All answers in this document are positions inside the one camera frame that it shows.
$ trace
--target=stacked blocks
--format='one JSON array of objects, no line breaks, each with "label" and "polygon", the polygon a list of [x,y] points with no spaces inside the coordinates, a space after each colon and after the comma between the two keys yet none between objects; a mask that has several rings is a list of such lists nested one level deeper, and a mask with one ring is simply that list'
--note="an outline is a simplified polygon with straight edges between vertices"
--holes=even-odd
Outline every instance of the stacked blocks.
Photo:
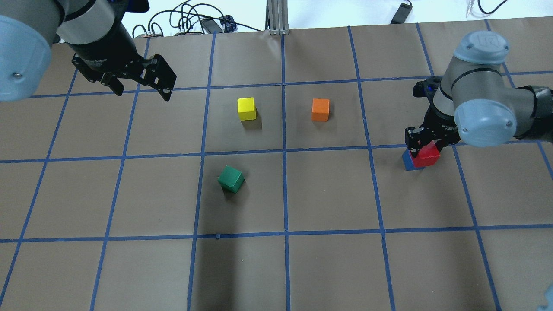
[{"label": "stacked blocks", "polygon": [[236,193],[240,186],[244,182],[244,175],[236,168],[225,166],[225,169],[221,173],[221,176],[217,179],[221,184],[221,187],[227,189],[230,192]]},{"label": "stacked blocks", "polygon": [[326,122],[330,114],[329,99],[313,99],[313,108],[311,109],[311,120]]},{"label": "stacked blocks", "polygon": [[240,121],[255,120],[256,116],[253,97],[238,99],[238,117]]},{"label": "stacked blocks", "polygon": [[405,170],[417,170],[436,164],[440,158],[440,152],[434,141],[431,141],[428,145],[422,147],[416,158],[413,158],[409,150],[406,150],[402,157]]}]

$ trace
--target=cable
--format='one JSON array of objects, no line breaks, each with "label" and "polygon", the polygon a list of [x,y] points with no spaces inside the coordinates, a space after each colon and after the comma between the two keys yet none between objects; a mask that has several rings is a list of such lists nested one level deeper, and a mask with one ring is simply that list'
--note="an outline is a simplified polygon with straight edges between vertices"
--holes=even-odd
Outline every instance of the cable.
[{"label": "cable", "polygon": [[484,11],[484,9],[482,8],[482,5],[480,4],[480,0],[478,0],[478,8],[480,9],[480,11],[486,15],[490,15],[490,14],[493,14],[495,11],[497,11],[498,8],[500,8],[502,5],[505,4],[505,2],[507,2],[507,0],[503,0],[502,3],[500,3],[498,6],[495,7],[495,9],[493,9],[491,12],[486,12]]},{"label": "cable", "polygon": [[[153,20],[156,16],[158,16],[158,15],[160,15],[160,14],[162,14],[162,13],[168,13],[168,12],[180,13],[181,11],[177,11],[177,10],[163,10],[163,11],[160,11],[160,12],[158,12],[158,13],[155,13],[155,14],[152,16],[152,18],[150,18],[150,21],[148,22],[148,30],[151,30],[151,29],[152,29],[152,20]],[[217,20],[226,21],[226,19],[224,19],[224,18],[210,17],[210,16],[203,15],[203,14],[190,14],[190,15],[192,15],[192,16],[198,16],[198,17],[207,17],[207,18],[212,18],[212,19],[217,19]],[[249,28],[249,29],[256,30],[256,31],[258,31],[258,32],[261,31],[260,29],[253,28],[253,27],[251,27],[251,26],[244,25],[244,24],[241,24],[241,23],[236,23],[236,22],[235,22],[235,24],[240,25],[240,26],[244,26],[244,27]]]},{"label": "cable", "polygon": [[[175,8],[173,8],[173,10],[176,10],[176,9],[178,9],[179,7],[181,7],[181,8],[180,8],[180,10],[181,10],[181,18],[184,17],[184,12],[182,12],[182,11],[184,10],[184,5],[187,4],[188,2],[190,2],[190,0],[186,0],[185,2],[182,2],[182,3],[180,3],[178,6],[176,6]],[[173,26],[173,24],[171,23],[172,20],[173,20],[173,12],[171,12],[171,13],[169,14],[169,25],[171,25],[171,27],[173,27],[173,28],[178,28],[178,27]]]},{"label": "cable", "polygon": [[[207,17],[207,18],[213,18],[213,19],[217,19],[217,20],[222,20],[222,21],[224,21],[224,22],[226,21],[226,19],[224,19],[224,18],[216,18],[216,17],[206,16],[206,15],[202,15],[202,14],[198,14],[198,16],[199,16],[199,17]],[[244,24],[241,24],[241,23],[236,23],[236,22],[235,22],[235,24],[240,25],[240,26],[244,26],[244,27],[249,28],[249,29],[256,30],[256,31],[258,31],[258,32],[262,31],[262,30],[260,30],[260,29],[253,28],[253,27],[251,27],[251,26],[244,25]]]},{"label": "cable", "polygon": [[163,35],[163,29],[161,28],[161,26],[160,26],[158,23],[152,23],[152,26],[153,26],[153,25],[157,25],[157,26],[158,26],[159,31],[161,31],[161,36],[164,37],[164,35]]},{"label": "cable", "polygon": [[133,28],[133,39],[134,39],[134,31],[137,30],[138,27],[142,27],[142,29],[144,29],[144,33],[146,33],[146,27],[144,27],[144,26],[138,24],[138,25],[134,26],[134,28]]}]

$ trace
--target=wooden block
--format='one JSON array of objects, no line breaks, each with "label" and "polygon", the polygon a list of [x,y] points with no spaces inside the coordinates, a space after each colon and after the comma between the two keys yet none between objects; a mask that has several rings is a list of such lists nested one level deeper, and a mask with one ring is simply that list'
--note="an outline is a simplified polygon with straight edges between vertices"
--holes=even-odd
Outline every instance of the wooden block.
[{"label": "wooden block", "polygon": [[311,120],[326,122],[330,115],[330,100],[329,99],[313,99],[313,107],[311,109]]},{"label": "wooden block", "polygon": [[238,99],[238,117],[241,121],[255,120],[257,114],[253,97]]},{"label": "wooden block", "polygon": [[244,182],[244,175],[236,168],[225,166],[221,176],[217,179],[221,187],[231,192],[238,192],[240,186]]}]

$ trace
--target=table surface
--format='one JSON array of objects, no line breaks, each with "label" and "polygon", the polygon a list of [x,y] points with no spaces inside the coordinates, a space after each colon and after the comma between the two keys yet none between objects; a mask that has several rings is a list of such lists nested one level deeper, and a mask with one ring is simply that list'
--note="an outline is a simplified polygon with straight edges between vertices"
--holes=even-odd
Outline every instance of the table surface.
[{"label": "table surface", "polygon": [[[54,45],[36,94],[0,103],[2,309],[545,304],[551,144],[401,161],[429,105],[413,85],[477,29],[510,40],[507,87],[553,87],[553,18],[136,39],[176,72],[169,102],[132,81],[115,96]],[[313,98],[330,99],[328,122],[311,121]],[[244,174],[237,194],[217,182],[225,165]]]}]

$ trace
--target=black cable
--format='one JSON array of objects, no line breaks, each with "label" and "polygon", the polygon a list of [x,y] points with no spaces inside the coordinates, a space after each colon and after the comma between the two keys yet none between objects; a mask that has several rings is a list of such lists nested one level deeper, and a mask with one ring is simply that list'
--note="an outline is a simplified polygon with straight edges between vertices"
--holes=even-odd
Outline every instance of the black cable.
[{"label": "black cable", "polygon": [[163,29],[161,28],[161,26],[160,26],[158,23],[152,23],[152,31],[154,32],[154,34],[155,34],[154,27],[153,27],[154,25],[157,25],[157,26],[158,26],[159,31],[161,31],[161,36],[164,37],[164,35],[163,35]]},{"label": "black cable", "polygon": [[[206,15],[202,15],[202,14],[198,14],[198,16],[199,16],[199,17],[207,17],[207,18],[213,18],[213,19],[217,19],[217,20],[222,20],[222,21],[224,21],[224,22],[227,21],[227,20],[224,19],[224,18],[216,18],[216,17],[206,16]],[[241,24],[241,23],[235,22],[235,24],[240,25],[240,26],[244,26],[244,27],[249,28],[249,29],[256,30],[256,31],[258,31],[258,32],[262,31],[262,30],[260,30],[260,29],[253,28],[253,27],[251,27],[251,26],[244,25],[244,24]]]},{"label": "black cable", "polygon": [[198,4],[195,4],[194,6],[192,6],[192,8],[196,8],[196,7],[199,7],[199,6],[207,6],[207,7],[211,7],[211,8],[214,8],[215,10],[217,10],[219,12],[219,14],[221,15],[221,17],[225,16],[223,14],[223,12],[221,12],[221,10],[219,10],[217,7],[214,7],[212,6],[211,4],[207,4],[207,3],[198,3]]},{"label": "black cable", "polygon": [[137,30],[138,27],[142,27],[142,29],[144,29],[144,33],[146,33],[146,27],[144,27],[144,26],[138,24],[138,25],[134,26],[134,28],[133,28],[133,39],[134,39],[134,31]]},{"label": "black cable", "polygon": [[480,4],[480,0],[478,0],[478,8],[480,9],[480,11],[486,15],[490,15],[490,14],[493,14],[495,11],[497,11],[498,8],[500,8],[502,5],[505,4],[505,2],[507,2],[507,0],[503,0],[502,3],[500,3],[498,6],[495,7],[495,9],[493,9],[491,12],[486,12],[484,11],[484,9],[482,8],[482,5]]},{"label": "black cable", "polygon": [[[186,0],[185,2],[182,2],[182,3],[180,3],[178,6],[176,6],[176,7],[173,8],[173,10],[176,10],[176,9],[178,9],[179,7],[181,7],[181,8],[180,8],[180,10],[181,10],[181,18],[184,16],[184,12],[182,12],[182,11],[184,10],[184,5],[185,5],[186,3],[188,3],[188,2],[190,2],[190,0]],[[171,27],[173,27],[173,28],[177,28],[177,27],[173,26],[173,24],[171,23],[172,20],[173,20],[173,12],[171,12],[171,13],[169,14],[169,25],[171,25]]]},{"label": "black cable", "polygon": [[[153,20],[156,16],[158,16],[158,15],[160,15],[160,14],[162,14],[162,13],[167,13],[167,12],[176,12],[176,13],[180,13],[181,11],[176,11],[176,10],[163,10],[163,11],[160,11],[160,12],[158,12],[158,13],[155,13],[155,14],[152,16],[152,18],[150,18],[150,21],[148,22],[148,30],[151,30],[151,29],[152,29],[152,27],[151,27],[151,26],[152,26],[152,20]],[[192,16],[198,16],[198,17],[204,17],[204,18],[207,17],[207,18],[212,18],[212,19],[217,19],[217,20],[226,21],[226,19],[224,19],[224,18],[210,17],[210,16],[203,15],[203,14],[191,14],[191,15],[192,15]],[[240,26],[244,26],[244,27],[249,28],[249,29],[256,30],[256,31],[258,31],[258,32],[261,31],[260,29],[253,28],[253,27],[251,27],[251,26],[244,25],[244,24],[241,24],[241,23],[236,23],[236,22],[235,22],[235,24],[240,25]]]}]

